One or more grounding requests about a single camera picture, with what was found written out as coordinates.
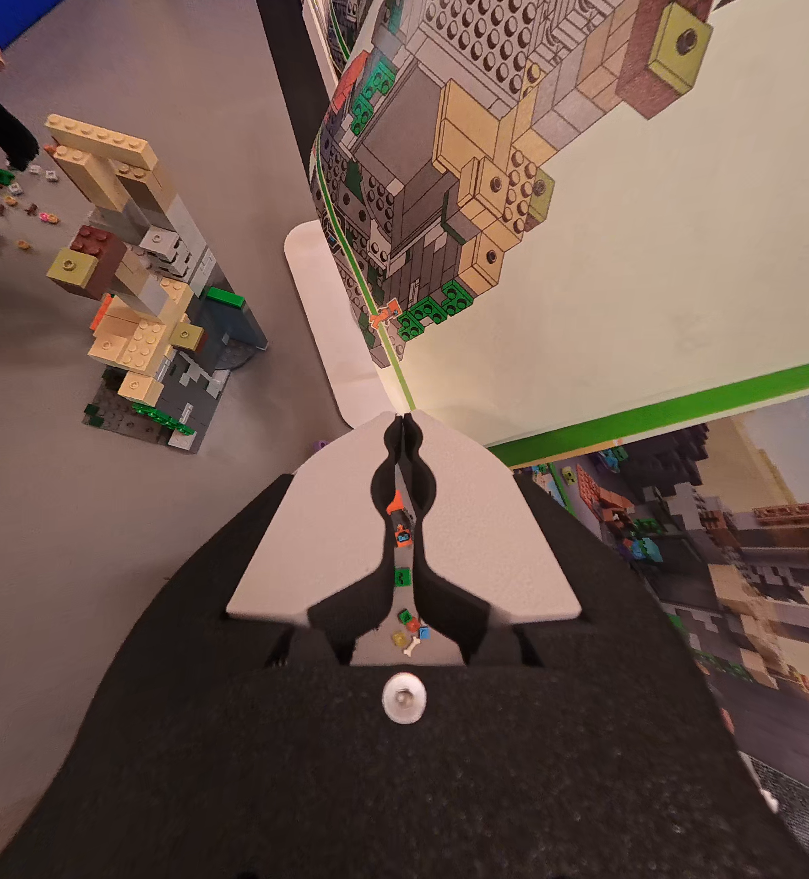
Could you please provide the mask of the toy brick building model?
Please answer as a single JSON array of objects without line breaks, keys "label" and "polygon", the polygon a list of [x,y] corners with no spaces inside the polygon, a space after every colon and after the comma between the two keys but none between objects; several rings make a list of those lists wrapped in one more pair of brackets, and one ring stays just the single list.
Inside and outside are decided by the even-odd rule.
[{"label": "toy brick building model", "polygon": [[235,369],[268,347],[145,139],[49,114],[46,147],[92,212],[47,277],[98,302],[102,383],[82,422],[196,454]]}]

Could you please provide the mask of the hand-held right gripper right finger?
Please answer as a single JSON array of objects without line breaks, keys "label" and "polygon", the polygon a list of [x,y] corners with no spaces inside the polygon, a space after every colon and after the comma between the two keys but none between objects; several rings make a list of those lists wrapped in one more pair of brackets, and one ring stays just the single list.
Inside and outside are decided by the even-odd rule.
[{"label": "hand-held right gripper right finger", "polygon": [[408,415],[408,489],[417,513],[414,599],[467,664],[488,633],[582,613],[511,470],[424,412]]}]

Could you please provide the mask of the grey desk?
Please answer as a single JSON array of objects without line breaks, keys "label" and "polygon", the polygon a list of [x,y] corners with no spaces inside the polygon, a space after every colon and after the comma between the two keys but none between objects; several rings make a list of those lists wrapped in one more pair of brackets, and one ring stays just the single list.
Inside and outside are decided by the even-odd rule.
[{"label": "grey desk", "polygon": [[64,2],[5,53],[0,101],[147,139],[269,339],[195,456],[81,423],[96,306],[46,277],[90,208],[0,230],[0,851],[44,793],[135,621],[209,537],[316,440],[347,429],[284,253],[315,219],[304,162],[329,102],[301,2]]}]

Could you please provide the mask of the orange and teal toy figure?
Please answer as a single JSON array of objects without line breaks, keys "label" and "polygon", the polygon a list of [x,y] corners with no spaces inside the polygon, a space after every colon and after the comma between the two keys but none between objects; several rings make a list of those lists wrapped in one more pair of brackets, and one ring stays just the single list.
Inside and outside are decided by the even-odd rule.
[{"label": "orange and teal toy figure", "polygon": [[393,529],[396,545],[399,548],[412,547],[413,523],[399,489],[396,489],[395,495],[387,507],[387,514]]}]

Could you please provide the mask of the white book stand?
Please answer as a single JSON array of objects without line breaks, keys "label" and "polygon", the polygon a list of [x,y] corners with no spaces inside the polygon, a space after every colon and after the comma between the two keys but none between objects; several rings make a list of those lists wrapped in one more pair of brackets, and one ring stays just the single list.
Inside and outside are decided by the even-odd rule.
[{"label": "white book stand", "polygon": [[319,220],[294,227],[284,251],[344,421],[356,428],[382,412],[408,412],[394,369],[377,368],[368,351]]}]

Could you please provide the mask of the brick instruction booklet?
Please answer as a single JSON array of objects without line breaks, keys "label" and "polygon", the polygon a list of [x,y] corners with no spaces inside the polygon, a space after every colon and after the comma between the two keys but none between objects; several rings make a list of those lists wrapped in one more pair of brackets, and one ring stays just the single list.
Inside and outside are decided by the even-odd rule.
[{"label": "brick instruction booklet", "polygon": [[307,2],[344,419],[541,460],[809,390],[809,2]]}]

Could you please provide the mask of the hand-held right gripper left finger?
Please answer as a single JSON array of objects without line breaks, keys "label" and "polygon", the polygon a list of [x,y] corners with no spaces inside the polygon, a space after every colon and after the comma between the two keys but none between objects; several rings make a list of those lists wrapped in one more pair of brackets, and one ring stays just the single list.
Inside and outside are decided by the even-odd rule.
[{"label": "hand-held right gripper left finger", "polygon": [[385,412],[301,465],[272,514],[228,616],[315,629],[353,665],[401,665],[391,642],[402,418]]}]

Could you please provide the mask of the green toy set box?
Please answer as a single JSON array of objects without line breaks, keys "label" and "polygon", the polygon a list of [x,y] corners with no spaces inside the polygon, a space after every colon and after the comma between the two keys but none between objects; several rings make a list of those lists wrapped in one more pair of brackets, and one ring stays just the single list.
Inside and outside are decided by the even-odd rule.
[{"label": "green toy set box", "polygon": [[809,788],[809,394],[512,471],[652,589],[739,749]]}]

